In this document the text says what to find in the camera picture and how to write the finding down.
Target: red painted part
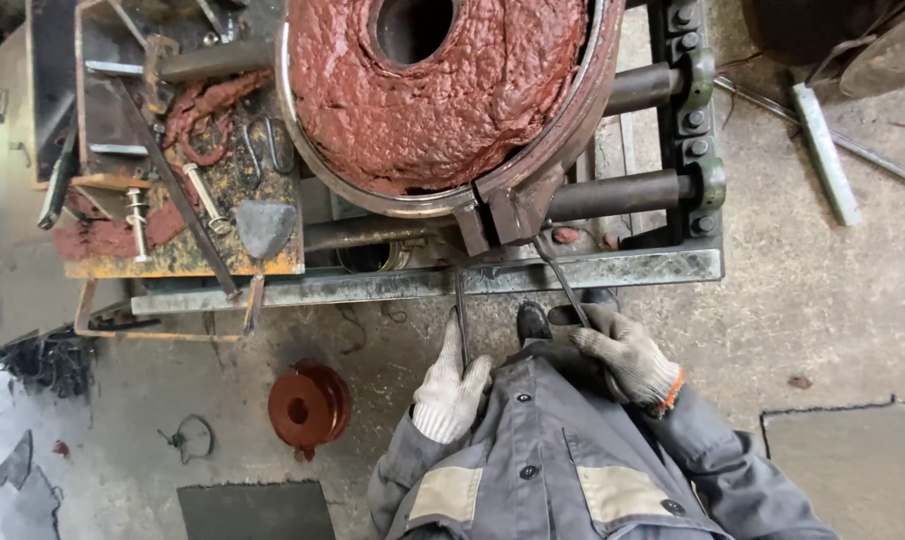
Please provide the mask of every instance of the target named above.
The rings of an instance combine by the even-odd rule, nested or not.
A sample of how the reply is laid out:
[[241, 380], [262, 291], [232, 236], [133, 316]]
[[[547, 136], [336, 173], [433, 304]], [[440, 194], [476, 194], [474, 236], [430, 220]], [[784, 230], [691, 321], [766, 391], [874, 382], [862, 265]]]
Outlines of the red painted part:
[[346, 430], [351, 405], [349, 387], [339, 374], [307, 358], [273, 383], [269, 420], [278, 438], [312, 460], [315, 447]]

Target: concrete floor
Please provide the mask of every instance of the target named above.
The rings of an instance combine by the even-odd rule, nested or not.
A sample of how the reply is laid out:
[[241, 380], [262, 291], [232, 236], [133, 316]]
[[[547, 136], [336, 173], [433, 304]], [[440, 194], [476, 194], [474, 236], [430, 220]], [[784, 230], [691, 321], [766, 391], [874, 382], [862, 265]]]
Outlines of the concrete floor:
[[[710, 3], [721, 63], [754, 52], [738, 1]], [[644, 19], [641, 10], [627, 13], [620, 69], [648, 63]], [[730, 77], [774, 94], [774, 70], [757, 60]], [[724, 118], [729, 97], [718, 90], [714, 101]], [[905, 122], [905, 90], [826, 109], [833, 129], [905, 164], [905, 129], [889, 123]], [[653, 116], [635, 121], [638, 165], [656, 169]], [[905, 399], [905, 185], [843, 154], [863, 221], [836, 227], [802, 139], [792, 134], [745, 103], [719, 133], [729, 179], [723, 281], [623, 292], [626, 312], [739, 428], [755, 429], [768, 409], [879, 402], [891, 393]], [[515, 350], [515, 308], [529, 297], [547, 306], [562, 300], [551, 293], [471, 299], [472, 350]], [[322, 482], [339, 538], [362, 538], [369, 473], [436, 357], [451, 304], [391, 302], [390, 310], [408, 315], [401, 324], [379, 303], [356, 305], [366, 345], [349, 355], [339, 351], [361, 332], [334, 305], [267, 309], [256, 337], [221, 346], [218, 358], [207, 344], [113, 340], [102, 346], [91, 407], [20, 388], [10, 396], [0, 375], [0, 461], [23, 430], [35, 431], [35, 460], [65, 495], [59, 517], [68, 540], [182, 539], [177, 487], [301, 479]], [[239, 317], [219, 315], [218, 326], [237, 326]], [[167, 325], [203, 328], [198, 316]], [[306, 356], [336, 367], [354, 399], [350, 428], [308, 464], [274, 436], [265, 408], [275, 374]], [[794, 374], [813, 387], [788, 386]], [[189, 413], [205, 415], [220, 444], [212, 459], [183, 466], [156, 429], [173, 431]], [[69, 459], [51, 454], [57, 439], [72, 448]]]

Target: hand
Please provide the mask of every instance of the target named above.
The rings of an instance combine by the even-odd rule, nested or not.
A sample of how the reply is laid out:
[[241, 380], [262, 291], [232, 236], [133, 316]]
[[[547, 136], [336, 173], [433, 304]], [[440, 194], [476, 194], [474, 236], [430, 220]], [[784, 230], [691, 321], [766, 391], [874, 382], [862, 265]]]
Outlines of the hand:
[[425, 372], [425, 380], [413, 396], [413, 425], [441, 444], [464, 436], [475, 421], [492, 368], [492, 357], [484, 354], [470, 363], [463, 377], [462, 333], [454, 307], [446, 321], [446, 339], [439, 359]]
[[582, 354], [598, 358], [609, 372], [606, 383], [620, 403], [633, 403], [661, 417], [675, 405], [683, 384], [683, 368], [670, 362], [643, 325], [597, 303], [583, 303], [593, 328], [579, 328], [572, 336]]

